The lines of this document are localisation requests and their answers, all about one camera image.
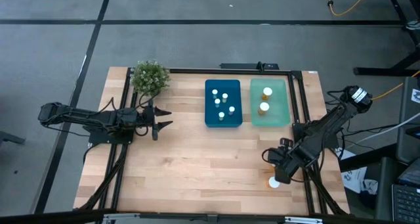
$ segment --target white bottle cap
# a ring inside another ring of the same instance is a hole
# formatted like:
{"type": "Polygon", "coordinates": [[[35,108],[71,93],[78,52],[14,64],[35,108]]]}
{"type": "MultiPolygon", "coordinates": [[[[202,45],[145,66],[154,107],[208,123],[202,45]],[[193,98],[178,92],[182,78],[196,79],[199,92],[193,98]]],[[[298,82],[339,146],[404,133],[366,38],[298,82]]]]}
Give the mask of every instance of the white bottle cap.
{"type": "Polygon", "coordinates": [[[266,112],[266,111],[268,111],[268,109],[270,108],[270,106],[268,105],[268,103],[267,102],[262,102],[261,104],[260,104],[260,109],[262,110],[262,111],[264,111],[264,112],[266,112]]]}
{"type": "Polygon", "coordinates": [[[280,186],[280,182],[276,181],[274,177],[270,177],[270,179],[268,180],[268,184],[271,188],[278,188],[280,186]]]}
{"type": "Polygon", "coordinates": [[[270,95],[273,93],[273,90],[271,90],[271,88],[269,88],[269,87],[265,87],[265,88],[262,90],[262,92],[263,92],[265,95],[270,96],[270,95]]]}

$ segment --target wooden tabletop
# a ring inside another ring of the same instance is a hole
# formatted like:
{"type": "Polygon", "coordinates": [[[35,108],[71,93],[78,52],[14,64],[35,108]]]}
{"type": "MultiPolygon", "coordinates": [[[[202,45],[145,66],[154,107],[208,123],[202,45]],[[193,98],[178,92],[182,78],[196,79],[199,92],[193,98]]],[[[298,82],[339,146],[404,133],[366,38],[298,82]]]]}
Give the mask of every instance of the wooden tabletop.
{"type": "MultiPolygon", "coordinates": [[[[113,97],[119,105],[126,67],[111,67],[104,86],[100,108],[113,97]]],[[[251,124],[250,76],[224,74],[171,74],[170,87],[155,98],[155,105],[171,111],[158,121],[173,120],[159,133],[137,137],[129,145],[117,209],[122,212],[223,213],[259,215],[307,215],[304,185],[293,182],[273,189],[266,185],[274,175],[261,152],[277,147],[282,137],[293,138],[291,124],[285,127],[255,127],[251,124]],[[208,128],[204,123],[204,86],[207,79],[238,79],[241,83],[243,123],[238,128],[208,128]]],[[[311,120],[320,119],[326,108],[317,72],[303,72],[304,88],[311,120]]],[[[299,87],[299,115],[303,119],[299,87]]],[[[133,88],[130,87],[127,107],[133,88]]],[[[290,95],[291,121],[293,111],[290,95]]],[[[110,145],[93,148],[85,166],[75,198],[75,207],[83,205],[102,182],[110,145]]],[[[299,170],[294,176],[302,179],[299,170]]],[[[322,181],[340,207],[348,212],[346,194],[336,157],[325,151],[322,181]]],[[[106,207],[114,184],[110,185],[106,207]]],[[[312,195],[319,210],[315,186],[312,195]]]]}

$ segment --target blue container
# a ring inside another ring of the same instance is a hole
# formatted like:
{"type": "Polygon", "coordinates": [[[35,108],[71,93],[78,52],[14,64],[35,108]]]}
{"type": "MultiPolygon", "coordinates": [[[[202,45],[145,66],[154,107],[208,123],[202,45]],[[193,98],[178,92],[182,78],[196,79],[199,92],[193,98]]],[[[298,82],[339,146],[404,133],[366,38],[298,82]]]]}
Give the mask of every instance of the blue container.
{"type": "Polygon", "coordinates": [[[208,127],[238,127],[242,124],[241,83],[237,79],[208,79],[205,81],[205,113],[204,121],[208,127]],[[212,90],[217,89],[220,105],[217,108],[212,90]],[[222,101],[222,94],[228,94],[228,100],[222,101]],[[235,111],[229,115],[229,107],[235,111]],[[223,121],[219,120],[219,112],[224,112],[223,121]]]}

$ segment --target green plant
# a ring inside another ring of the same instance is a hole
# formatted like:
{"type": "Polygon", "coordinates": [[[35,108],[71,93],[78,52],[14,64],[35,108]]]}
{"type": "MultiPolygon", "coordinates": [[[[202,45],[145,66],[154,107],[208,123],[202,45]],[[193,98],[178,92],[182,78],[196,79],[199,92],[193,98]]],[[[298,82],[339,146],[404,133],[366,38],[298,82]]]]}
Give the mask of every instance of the green plant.
{"type": "Polygon", "coordinates": [[[168,88],[169,70],[156,61],[138,62],[131,83],[135,91],[153,96],[168,88]]]}

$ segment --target translucent green container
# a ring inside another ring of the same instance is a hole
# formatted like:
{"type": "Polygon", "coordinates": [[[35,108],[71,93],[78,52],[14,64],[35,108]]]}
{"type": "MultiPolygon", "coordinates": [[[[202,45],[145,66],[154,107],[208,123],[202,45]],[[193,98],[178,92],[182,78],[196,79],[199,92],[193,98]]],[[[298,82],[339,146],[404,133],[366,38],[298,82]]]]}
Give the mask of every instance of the translucent green container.
{"type": "Polygon", "coordinates": [[[252,79],[250,93],[251,121],[253,125],[281,127],[290,123],[286,82],[283,79],[252,79]],[[272,89],[272,94],[268,101],[262,99],[265,87],[272,89]],[[270,109],[265,115],[258,113],[258,108],[262,102],[267,102],[270,105],[270,109]]]}

